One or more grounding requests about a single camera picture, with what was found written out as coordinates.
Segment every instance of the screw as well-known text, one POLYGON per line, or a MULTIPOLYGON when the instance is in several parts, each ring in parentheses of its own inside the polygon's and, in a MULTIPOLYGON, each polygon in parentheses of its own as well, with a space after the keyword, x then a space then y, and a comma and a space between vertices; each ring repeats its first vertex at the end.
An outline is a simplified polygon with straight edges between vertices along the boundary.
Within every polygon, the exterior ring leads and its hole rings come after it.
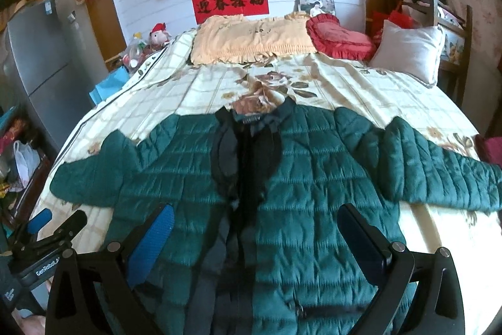
POLYGON ((443 257, 450 257, 451 253, 446 247, 440 247, 439 252, 443 257))
POLYGON ((116 252, 120 249, 120 243, 118 241, 112 241, 108 246, 106 246, 106 249, 109 252, 116 252))
POLYGON ((73 250, 71 250, 71 249, 66 249, 63 251, 63 258, 64 259, 68 259, 72 255, 73 255, 73 250))
POLYGON ((405 250, 406 246, 403 243, 401 243, 400 241, 394 241, 392 243, 392 248, 396 251, 403 252, 405 250))

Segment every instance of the green quilted jacket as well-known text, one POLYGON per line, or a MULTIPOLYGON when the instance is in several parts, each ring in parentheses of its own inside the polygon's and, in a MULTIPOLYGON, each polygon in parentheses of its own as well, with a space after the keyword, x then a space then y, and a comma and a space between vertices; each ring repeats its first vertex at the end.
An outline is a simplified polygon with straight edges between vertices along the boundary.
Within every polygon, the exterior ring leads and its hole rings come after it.
MULTIPOLYGON (((214 115, 173 114, 138 146, 113 132, 98 155, 62 164, 50 186, 63 200, 115 208, 105 243, 123 240, 159 203, 172 204, 175 226, 149 276, 163 289, 161 303, 149 308, 165 334, 183 333, 198 266, 227 206, 211 177, 218 127, 214 115)), ((296 106, 280 135, 282 160, 256 223, 255 335, 345 334, 370 302, 376 289, 336 225, 341 204, 354 204, 389 241, 404 241, 401 200, 485 212, 502 207, 499 167, 444 150, 401 118, 379 129, 346 108, 296 106), (300 319, 294 299, 347 313, 300 319)), ((409 307, 409 290, 400 313, 409 307)))

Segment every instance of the refrigerator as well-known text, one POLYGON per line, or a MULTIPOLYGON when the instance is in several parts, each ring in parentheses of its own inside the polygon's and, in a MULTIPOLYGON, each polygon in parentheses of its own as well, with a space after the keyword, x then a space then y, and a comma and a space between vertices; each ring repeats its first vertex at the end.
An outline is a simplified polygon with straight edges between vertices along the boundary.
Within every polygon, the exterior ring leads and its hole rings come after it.
POLYGON ((93 107, 88 94, 92 85, 72 62, 56 2, 47 0, 20 10, 7 24, 5 40, 2 82, 11 89, 8 103, 26 108, 45 137, 47 154, 56 157, 75 125, 93 107))

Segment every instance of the floral bedspread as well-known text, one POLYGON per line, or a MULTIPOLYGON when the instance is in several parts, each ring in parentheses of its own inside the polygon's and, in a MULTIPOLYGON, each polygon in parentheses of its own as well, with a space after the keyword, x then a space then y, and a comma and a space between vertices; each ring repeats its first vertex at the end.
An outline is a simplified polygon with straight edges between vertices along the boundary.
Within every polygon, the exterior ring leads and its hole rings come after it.
MULTIPOLYGON (((196 68, 187 65, 194 35, 194 31, 181 35, 160 56, 146 61, 125 90, 82 119, 51 170, 35 209, 35 213, 46 207, 53 212, 53 220, 41 231, 41 237, 51 234, 76 208, 49 191, 62 162, 99 152, 102 141, 115 129, 139 142, 172 113, 213 113, 222 106, 241 114, 268 112, 290 96, 298 104, 348 107, 379 127, 400 116, 431 141, 476 158, 472 140, 476 129, 437 87, 427 89, 405 74, 334 60, 320 53, 196 68)), ((74 239, 74 247, 78 252, 96 251, 112 210, 81 209, 88 224, 74 239)), ((502 281, 498 278, 502 252, 492 250, 502 248, 497 215, 402 203, 399 225, 411 250, 434 252, 439 246, 451 250, 462 287, 466 333, 482 333, 502 305, 502 281)))

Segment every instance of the white pillow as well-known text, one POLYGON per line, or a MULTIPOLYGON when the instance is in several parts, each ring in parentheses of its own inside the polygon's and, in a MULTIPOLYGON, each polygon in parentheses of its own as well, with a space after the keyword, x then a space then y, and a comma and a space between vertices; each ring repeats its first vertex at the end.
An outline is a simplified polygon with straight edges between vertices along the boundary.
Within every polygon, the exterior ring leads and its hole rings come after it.
POLYGON ((401 29, 386 20, 382 43, 369 66, 406 73, 425 86, 434 87, 444 40, 445 33, 438 27, 401 29))

